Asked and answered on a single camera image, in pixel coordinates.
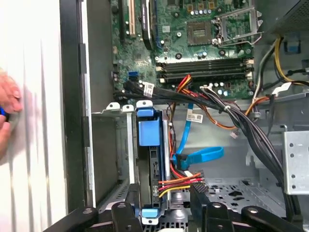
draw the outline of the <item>metal bracket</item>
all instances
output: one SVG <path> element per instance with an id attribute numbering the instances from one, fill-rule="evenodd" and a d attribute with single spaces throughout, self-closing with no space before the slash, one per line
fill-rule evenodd
<path id="1" fill-rule="evenodd" d="M 136 108 L 150 108 L 153 107 L 153 102 L 151 100 L 143 100 L 143 101 L 138 101 L 136 103 Z"/>
<path id="2" fill-rule="evenodd" d="M 236 35 L 234 38 L 230 37 L 227 33 L 228 19 L 230 17 L 236 17 L 238 15 L 242 15 L 242 14 L 245 14 L 245 13 L 249 13 L 249 16 L 250 16 L 251 32 L 245 33 L 245 34 L 242 34 L 242 35 Z M 231 13 L 226 13 L 226 14 L 223 14 L 223 15 L 216 17 L 216 19 L 212 20 L 212 22 L 215 25 L 218 25 L 219 33 L 218 33 L 217 38 L 212 40 L 212 43 L 214 45 L 217 45 L 217 46 L 234 45 L 234 44 L 242 44 L 242 43 L 250 43 L 251 45 L 255 44 L 256 42 L 258 42 L 262 38 L 262 32 L 257 32 L 259 27 L 263 23 L 263 20 L 258 20 L 258 18 L 261 17 L 261 16 L 262 16 L 262 13 L 255 10 L 254 6 L 251 6 L 251 7 L 239 9 L 239 10 L 233 11 Z M 241 39 L 245 39 L 245 38 L 252 37 L 252 36 L 255 36 L 255 35 L 260 35 L 260 37 L 256 41 L 254 41 L 253 43 L 251 43 L 247 40 L 241 41 L 241 42 L 236 42 L 236 43 L 231 43 L 233 41 L 239 41 Z"/>
<path id="3" fill-rule="evenodd" d="M 159 218 L 141 218 L 141 223 L 143 225 L 157 225 L 159 223 Z"/>
<path id="4" fill-rule="evenodd" d="M 309 194 L 309 131 L 286 131 L 284 136 L 284 182 L 289 195 Z"/>

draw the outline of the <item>white label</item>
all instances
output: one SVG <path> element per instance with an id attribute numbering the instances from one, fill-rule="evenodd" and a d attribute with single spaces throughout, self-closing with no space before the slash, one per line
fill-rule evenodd
<path id="1" fill-rule="evenodd" d="M 163 26 L 162 27 L 162 32 L 163 33 L 170 33 L 170 26 Z"/>
<path id="2" fill-rule="evenodd" d="M 193 174 L 191 172 L 189 172 L 189 171 L 184 171 L 184 173 L 186 174 L 187 177 L 192 177 L 193 176 Z"/>
<path id="3" fill-rule="evenodd" d="M 202 123 L 203 122 L 203 115 L 193 114 L 193 110 L 188 109 L 187 121 Z"/>
<path id="4" fill-rule="evenodd" d="M 272 95 L 278 95 L 278 93 L 280 92 L 287 91 L 291 86 L 291 84 L 292 82 L 287 82 L 284 83 L 282 86 L 275 88 L 274 91 L 272 92 Z"/>
<path id="5" fill-rule="evenodd" d="M 152 98 L 155 85 L 149 82 L 143 82 L 143 84 L 145 85 L 144 96 Z"/>

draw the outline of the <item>blue connector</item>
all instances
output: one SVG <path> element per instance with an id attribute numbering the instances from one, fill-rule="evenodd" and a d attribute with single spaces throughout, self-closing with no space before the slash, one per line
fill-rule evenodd
<path id="1" fill-rule="evenodd" d="M 173 162 L 177 169 L 188 170 L 191 164 L 204 163 L 221 158 L 224 155 L 224 148 L 221 146 L 208 147 L 196 151 L 190 155 L 176 154 L 173 156 Z"/>
<path id="2" fill-rule="evenodd" d="M 127 73 L 127 75 L 129 76 L 129 77 L 134 77 L 134 76 L 139 76 L 139 72 L 138 71 L 129 71 L 128 73 Z"/>

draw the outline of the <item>ventilation holes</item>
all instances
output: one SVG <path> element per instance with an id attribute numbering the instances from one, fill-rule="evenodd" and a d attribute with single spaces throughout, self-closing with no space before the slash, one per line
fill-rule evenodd
<path id="1" fill-rule="evenodd" d="M 181 228 L 185 229 L 188 227 L 188 223 L 184 222 L 159 222 L 157 225 L 143 225 L 144 232 L 158 232 L 165 228 Z"/>

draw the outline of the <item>cable tie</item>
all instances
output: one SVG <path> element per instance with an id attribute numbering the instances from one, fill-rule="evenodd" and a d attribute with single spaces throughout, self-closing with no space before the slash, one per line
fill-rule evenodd
<path id="1" fill-rule="evenodd" d="M 231 108 L 230 105 L 226 105 L 223 110 L 226 111 L 227 109 L 230 109 L 230 108 Z"/>

